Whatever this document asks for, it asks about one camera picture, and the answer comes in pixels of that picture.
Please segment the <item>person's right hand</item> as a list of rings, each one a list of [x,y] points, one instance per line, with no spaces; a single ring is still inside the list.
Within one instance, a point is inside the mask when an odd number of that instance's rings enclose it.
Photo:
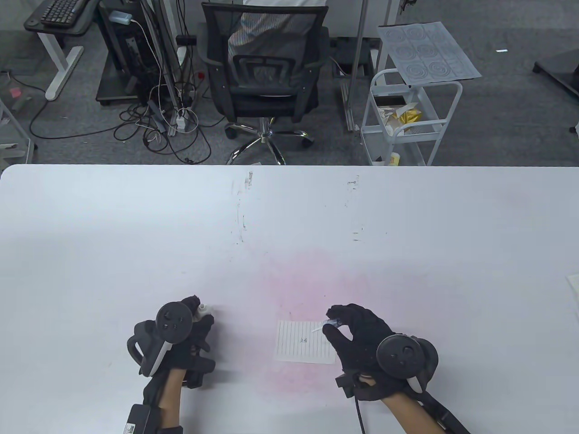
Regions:
[[[347,398],[377,401],[404,391],[407,381],[390,376],[378,362],[378,346],[395,335],[384,320],[356,304],[331,306],[327,317],[349,327],[353,336],[347,338],[331,324],[321,329],[342,363],[343,374],[336,383]]]

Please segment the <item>person's left hand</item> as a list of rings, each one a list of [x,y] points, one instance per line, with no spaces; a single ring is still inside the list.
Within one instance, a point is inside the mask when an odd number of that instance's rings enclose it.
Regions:
[[[127,341],[128,353],[139,366],[139,374],[153,377],[172,369],[185,370],[183,386],[200,388],[205,374],[216,363],[209,353],[207,337],[214,324],[209,306],[197,296],[163,305],[154,320],[139,322]]]

